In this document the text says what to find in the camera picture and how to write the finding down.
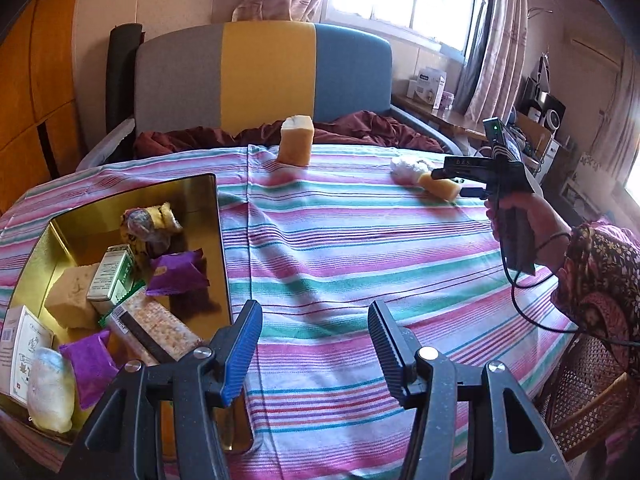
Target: striped bed sheet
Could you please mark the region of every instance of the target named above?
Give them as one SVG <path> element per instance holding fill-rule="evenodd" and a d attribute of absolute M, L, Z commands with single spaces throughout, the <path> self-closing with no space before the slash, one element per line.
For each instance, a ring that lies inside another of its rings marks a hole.
<path fill-rule="evenodd" d="M 50 218 L 114 193 L 215 173 L 233 314 L 249 298 L 264 309 L 245 383 L 255 443 L 228 457 L 233 478 L 398 476 L 414 412 L 386 389 L 367 333 L 374 299 L 453 361 L 499 358 L 531 395 L 542 387 L 569 339 L 513 309 L 482 202 L 449 205 L 396 184 L 389 162 L 417 153 L 410 150 L 315 145 L 308 168 L 277 163 L 276 150 L 177 153 L 31 189 L 0 219 L 0 318 Z M 556 283 L 516 297 L 531 317 L 567 328 L 549 301 Z M 466 424 L 459 404 L 454 466 L 465 458 Z M 0 426 L 38 462 L 59 469 L 65 447 L 2 412 Z M 177 468 L 167 472 L 176 476 Z"/>

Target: wall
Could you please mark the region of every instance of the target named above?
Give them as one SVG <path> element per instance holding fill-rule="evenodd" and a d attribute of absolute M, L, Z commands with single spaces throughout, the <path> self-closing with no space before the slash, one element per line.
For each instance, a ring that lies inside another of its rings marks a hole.
<path fill-rule="evenodd" d="M 213 0 L 76 0 L 74 85 L 82 133 L 89 149 L 106 134 L 104 85 L 109 34 L 123 23 L 142 23 L 145 39 L 211 23 Z"/>
<path fill-rule="evenodd" d="M 409 79 L 418 75 L 421 68 L 431 67 L 444 70 L 447 73 L 447 81 L 444 89 L 447 92 L 456 92 L 462 63 L 449 57 L 442 56 L 438 52 L 421 48 L 415 43 L 409 43 L 396 38 L 383 36 L 391 44 L 393 57 L 392 92 L 406 94 Z"/>
<path fill-rule="evenodd" d="M 604 8 L 589 0 L 528 0 L 528 6 L 553 10 L 528 22 L 523 75 L 529 75 L 540 54 L 549 49 L 551 93 L 566 106 L 562 130 L 581 151 L 587 151 L 612 95 L 616 73 L 569 45 L 578 35 L 619 59 L 623 38 Z"/>

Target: blue gripper pad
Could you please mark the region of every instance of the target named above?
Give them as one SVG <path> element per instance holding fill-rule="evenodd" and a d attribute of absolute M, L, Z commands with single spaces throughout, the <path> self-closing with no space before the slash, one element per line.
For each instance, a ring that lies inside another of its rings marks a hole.
<path fill-rule="evenodd" d="M 248 300 L 226 337 L 233 338 L 233 346 L 224 362 L 224 379 L 220 397 L 225 407 L 240 394 L 249 363 L 254 356 L 262 332 L 262 306 Z"/>
<path fill-rule="evenodd" d="M 404 406 L 408 397 L 407 386 L 415 381 L 414 352 L 411 352 L 383 301 L 369 305 L 367 323 L 389 393 Z"/>

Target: purple packet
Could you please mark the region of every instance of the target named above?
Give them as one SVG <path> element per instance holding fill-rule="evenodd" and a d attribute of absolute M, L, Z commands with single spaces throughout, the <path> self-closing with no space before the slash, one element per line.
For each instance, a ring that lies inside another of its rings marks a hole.
<path fill-rule="evenodd" d="M 170 296 L 207 288 L 206 261 L 202 249 L 164 254 L 151 260 L 154 275 L 146 286 L 148 296 Z"/>
<path fill-rule="evenodd" d="M 103 330 L 75 343 L 60 345 L 60 353 L 71 361 L 74 369 L 80 408 L 83 410 L 100 400 L 118 374 L 118 368 L 107 350 L 109 335 L 108 330 Z"/>

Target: electronic device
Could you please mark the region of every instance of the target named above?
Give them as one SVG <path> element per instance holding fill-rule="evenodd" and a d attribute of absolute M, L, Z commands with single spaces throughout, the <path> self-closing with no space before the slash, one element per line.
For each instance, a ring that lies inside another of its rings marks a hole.
<path fill-rule="evenodd" d="M 491 143 L 492 156 L 446 156 L 444 166 L 433 170 L 431 177 L 467 178 L 486 184 L 482 187 L 463 187 L 460 196 L 475 198 L 502 198 L 516 191 L 534 193 L 529 171 L 520 160 L 517 143 L 511 142 L 503 131 L 498 118 L 482 122 L 487 139 Z M 535 275 L 536 247 L 534 234 L 526 211 L 522 209 L 498 209 L 502 248 L 509 269 Z"/>
<path fill-rule="evenodd" d="M 550 132 L 555 133 L 562 124 L 566 108 L 558 99 L 547 92 L 538 92 L 538 103 L 542 110 L 540 124 Z"/>

